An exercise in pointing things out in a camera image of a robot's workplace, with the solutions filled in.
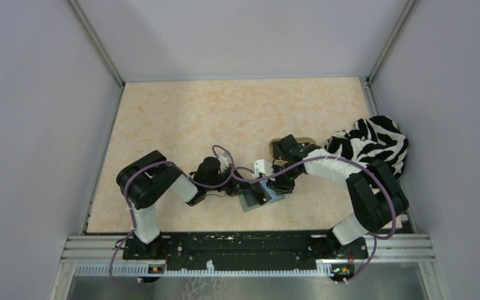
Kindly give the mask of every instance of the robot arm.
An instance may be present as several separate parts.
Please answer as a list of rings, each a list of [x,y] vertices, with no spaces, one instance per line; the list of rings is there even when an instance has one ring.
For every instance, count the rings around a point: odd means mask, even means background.
[[[383,193],[374,192],[371,188],[373,180],[360,168],[337,158],[310,160],[319,157],[333,158],[333,155],[316,145],[301,147],[292,135],[281,139],[276,146],[281,153],[279,159],[287,163],[283,166],[272,166],[263,159],[258,160],[254,163],[256,176],[269,176],[299,161],[306,162],[268,181],[268,188],[277,193],[292,193],[294,180],[301,174],[309,174],[325,178],[349,191],[354,212],[330,229],[327,235],[335,249],[341,249],[367,233],[376,233],[392,221],[387,199]],[[389,193],[395,215],[406,211],[409,207],[408,200],[389,166],[385,162],[374,161],[367,169]]]
[[[320,176],[344,186],[349,191],[354,213],[330,229],[327,238],[336,252],[345,245],[366,233],[376,233],[392,220],[388,202],[382,193],[375,193],[371,188],[373,182],[358,167],[340,160],[315,159],[332,155],[316,145],[302,146],[292,135],[286,136],[277,143],[281,153],[279,159],[286,161],[283,166],[272,165],[265,160],[254,163],[256,177],[270,176],[289,168],[288,171],[267,181],[267,188],[276,194],[290,194],[295,187],[295,179],[301,174]],[[117,177],[122,193],[130,177],[146,166],[165,161],[166,158],[154,151],[133,164],[125,167]],[[188,205],[195,205],[205,198],[207,191],[225,191],[233,196],[242,193],[259,193],[260,184],[246,184],[231,178],[223,183],[230,172],[239,174],[228,166],[224,157],[207,157],[195,172],[194,180],[207,187],[196,187],[176,166],[162,165],[150,169],[135,177],[130,184],[128,196],[136,219],[136,236],[145,244],[153,241],[160,233],[154,203],[168,189],[179,195]],[[408,208],[408,200],[401,191],[388,165],[375,161],[367,166],[380,183],[386,188],[393,202],[396,215]]]

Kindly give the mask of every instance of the beige tabletop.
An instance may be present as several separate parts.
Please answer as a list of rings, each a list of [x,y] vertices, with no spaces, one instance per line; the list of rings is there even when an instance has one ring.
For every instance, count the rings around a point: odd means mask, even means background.
[[[87,231],[129,231],[115,178],[153,150],[188,173],[220,144],[237,166],[251,167],[270,160],[274,138],[293,134],[323,145],[368,115],[357,77],[127,83]],[[156,205],[162,231],[328,229],[352,212],[343,187],[305,175],[284,200],[248,212],[237,197],[207,197],[190,207],[167,192]]]

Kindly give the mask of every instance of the zebra print cloth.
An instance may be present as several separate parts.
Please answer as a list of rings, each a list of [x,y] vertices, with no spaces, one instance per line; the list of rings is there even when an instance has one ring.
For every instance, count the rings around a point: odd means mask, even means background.
[[[395,178],[404,172],[409,141],[396,123],[386,116],[360,119],[353,129],[334,133],[324,145],[329,153],[366,166],[380,159],[389,165]]]

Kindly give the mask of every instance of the metal frame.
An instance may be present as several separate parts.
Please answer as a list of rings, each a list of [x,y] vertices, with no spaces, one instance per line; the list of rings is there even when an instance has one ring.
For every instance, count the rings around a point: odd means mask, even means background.
[[[115,64],[109,57],[108,52],[104,48],[101,40],[98,38],[95,30],[84,14],[78,0],[66,0],[74,13],[76,19],[81,25],[84,34],[87,36],[92,47],[97,52],[107,71],[121,88],[117,100],[117,108],[123,95],[125,82],[118,73]],[[406,24],[408,16],[417,6],[419,0],[408,0],[404,7],[400,18],[397,20],[384,48],[382,49],[371,73],[367,77],[360,77],[361,86],[367,102],[367,107],[371,115],[381,113],[377,97],[374,93],[374,81],[376,80],[380,70],[384,66],[389,57],[396,41]],[[106,137],[104,156],[97,167],[98,173],[101,172],[107,147],[111,138],[113,126],[110,128]],[[98,178],[91,190],[90,201],[94,199]],[[411,210],[408,211],[409,218],[412,218]],[[85,232],[87,221],[89,219],[89,211],[82,226],[82,233]],[[54,285],[52,287],[50,299],[66,299],[71,288],[73,276],[107,276],[107,268],[113,255],[114,245],[122,236],[69,236],[62,253],[62,257],[57,270]],[[366,237],[367,247],[373,246],[373,239]],[[119,252],[114,260],[114,273],[117,276],[136,276],[139,273],[145,273],[144,270],[148,266],[162,265],[162,260],[152,261],[125,261],[122,259],[122,252]],[[334,263],[345,263],[346,259],[319,259],[317,260],[318,270],[309,272],[219,272],[213,268],[207,271],[167,271],[165,276],[326,276],[326,266]],[[357,263],[363,263],[363,260],[357,260]],[[449,299],[446,286],[441,276],[440,268],[437,264],[433,245],[427,234],[395,234],[392,239],[383,241],[379,240],[377,252],[371,263],[418,263],[422,275],[422,283],[426,289],[429,299]]]
[[[374,86],[372,86],[370,80],[365,77],[360,77],[360,82],[365,96],[365,100],[367,102],[367,107],[369,108],[370,115],[376,116],[378,114],[381,114],[382,110],[379,107],[376,93],[374,92]],[[404,184],[401,182],[400,184],[402,190],[405,191]],[[413,231],[415,233],[418,233],[418,228],[414,222],[415,218],[413,217],[411,205],[409,206],[409,209],[406,213],[407,215],[409,215],[409,219],[411,220],[410,224]],[[444,282],[443,273],[436,260],[419,262],[419,270],[421,273],[422,284],[424,286],[424,289],[426,290],[428,299],[450,299],[448,288],[446,287],[446,283]]]

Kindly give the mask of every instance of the white wall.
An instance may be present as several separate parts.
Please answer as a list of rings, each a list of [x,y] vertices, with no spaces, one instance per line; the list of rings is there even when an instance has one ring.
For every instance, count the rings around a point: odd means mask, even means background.
[[[480,1],[421,1],[374,88],[409,137],[402,181],[452,299],[480,299]]]
[[[65,1],[0,1],[0,299],[48,297],[117,93]]]
[[[368,75],[407,0],[80,0],[125,81]]]

